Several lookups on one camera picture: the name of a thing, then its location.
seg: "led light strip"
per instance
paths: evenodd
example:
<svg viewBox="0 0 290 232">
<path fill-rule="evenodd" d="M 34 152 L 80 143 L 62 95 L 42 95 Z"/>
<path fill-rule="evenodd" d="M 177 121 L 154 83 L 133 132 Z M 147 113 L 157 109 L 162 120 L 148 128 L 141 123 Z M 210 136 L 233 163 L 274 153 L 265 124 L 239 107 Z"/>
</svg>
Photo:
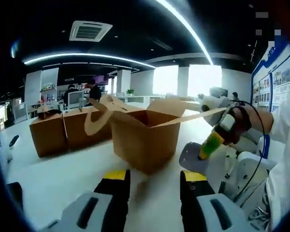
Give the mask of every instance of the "led light strip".
<svg viewBox="0 0 290 232">
<path fill-rule="evenodd" d="M 109 56 L 109 55 L 102 55 L 102 54 L 92 54 L 92 53 L 62 53 L 62 54 L 55 54 L 55 55 L 48 55 L 48 56 L 44 56 L 44 57 L 39 57 L 36 59 L 31 59 L 31 60 L 27 60 L 24 63 L 26 65 L 29 64 L 33 64 L 42 60 L 47 60 L 47 59 L 51 59 L 51 58 L 57 58 L 57 57 L 70 57 L 70 56 L 85 56 L 85 57 L 102 57 L 102 58 L 111 58 L 111 59 L 119 59 L 119 60 L 124 60 L 127 62 L 131 62 L 131 63 L 136 63 L 136 64 L 140 64 L 143 66 L 147 66 L 150 68 L 156 68 L 155 66 L 149 65 L 149 64 L 145 64 L 142 62 L 138 62 L 135 61 L 133 59 L 127 59 L 127 58 L 123 58 L 123 57 L 115 57 L 115 56 Z"/>
<path fill-rule="evenodd" d="M 195 33 L 195 31 L 192 29 L 190 24 L 184 19 L 184 17 L 179 12 L 177 12 L 177 10 L 173 6 L 171 6 L 166 0 L 156 0 L 156 1 L 160 3 L 162 6 L 164 6 L 168 11 L 170 11 L 185 26 L 185 28 L 190 32 L 190 34 L 199 44 L 200 48 L 202 49 L 206 58 L 208 59 L 208 62 L 211 65 L 214 65 L 201 39 L 198 37 L 197 33 Z"/>
</svg>

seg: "white sleeve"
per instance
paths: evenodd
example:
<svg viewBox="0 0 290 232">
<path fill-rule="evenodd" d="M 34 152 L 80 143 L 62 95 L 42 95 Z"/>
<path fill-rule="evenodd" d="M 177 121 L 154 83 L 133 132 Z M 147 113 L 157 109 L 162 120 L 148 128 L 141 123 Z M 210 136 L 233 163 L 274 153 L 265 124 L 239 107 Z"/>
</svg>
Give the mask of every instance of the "white sleeve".
<svg viewBox="0 0 290 232">
<path fill-rule="evenodd" d="M 274 122 L 270 132 L 271 139 L 285 144 L 290 130 L 290 99 L 281 103 L 272 115 Z"/>
</svg>

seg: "person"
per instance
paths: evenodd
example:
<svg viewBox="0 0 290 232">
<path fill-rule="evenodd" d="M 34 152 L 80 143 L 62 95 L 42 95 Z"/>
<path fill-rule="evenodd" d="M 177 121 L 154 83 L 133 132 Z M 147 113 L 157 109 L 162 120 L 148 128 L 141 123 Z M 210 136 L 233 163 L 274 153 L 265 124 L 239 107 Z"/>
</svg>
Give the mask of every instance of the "person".
<svg viewBox="0 0 290 232">
<path fill-rule="evenodd" d="M 264 132 L 270 134 L 271 139 L 284 143 L 285 149 L 267 179 L 248 187 L 235 202 L 252 225 L 272 230 L 290 210 L 290 96 L 273 113 L 257 111 Z M 239 136 L 250 128 L 262 131 L 261 121 L 251 106 L 236 106 L 229 114 L 235 118 L 235 125 L 231 133 L 224 135 L 226 142 L 237 143 Z"/>
<path fill-rule="evenodd" d="M 239 101 L 237 92 L 232 93 L 232 100 Z M 234 106 L 236 106 L 236 105 L 245 105 L 245 104 L 243 102 L 235 102 Z"/>
<path fill-rule="evenodd" d="M 78 89 L 76 89 L 74 87 L 74 85 L 69 85 L 68 86 L 68 90 L 64 93 L 62 99 L 63 99 L 63 102 L 65 105 L 68 105 L 68 95 L 69 93 L 72 93 L 72 92 L 76 92 L 76 91 L 79 91 Z"/>
<path fill-rule="evenodd" d="M 96 81 L 94 79 L 90 79 L 85 85 L 85 88 L 90 88 L 89 98 L 100 101 L 102 93 L 100 88 L 96 85 Z"/>
</svg>

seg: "shelf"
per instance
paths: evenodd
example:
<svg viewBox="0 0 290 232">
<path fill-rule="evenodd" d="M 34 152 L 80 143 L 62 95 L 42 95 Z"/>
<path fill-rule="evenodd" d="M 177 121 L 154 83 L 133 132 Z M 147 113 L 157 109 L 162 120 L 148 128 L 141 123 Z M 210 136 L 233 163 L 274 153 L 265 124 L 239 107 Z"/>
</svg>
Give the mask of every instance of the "shelf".
<svg viewBox="0 0 290 232">
<path fill-rule="evenodd" d="M 47 90 L 41 90 L 40 93 L 51 91 L 51 90 L 56 90 L 56 89 L 55 88 L 50 88 L 50 89 L 47 89 Z"/>
</svg>

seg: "ceiling air vent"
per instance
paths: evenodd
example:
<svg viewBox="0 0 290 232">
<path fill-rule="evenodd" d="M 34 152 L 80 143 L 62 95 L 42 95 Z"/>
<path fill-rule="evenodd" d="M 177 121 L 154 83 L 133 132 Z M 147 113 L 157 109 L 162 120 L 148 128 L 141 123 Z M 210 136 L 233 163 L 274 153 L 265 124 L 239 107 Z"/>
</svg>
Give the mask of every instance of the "ceiling air vent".
<svg viewBox="0 0 290 232">
<path fill-rule="evenodd" d="M 70 41 L 100 42 L 113 25 L 89 21 L 74 21 Z"/>
</svg>

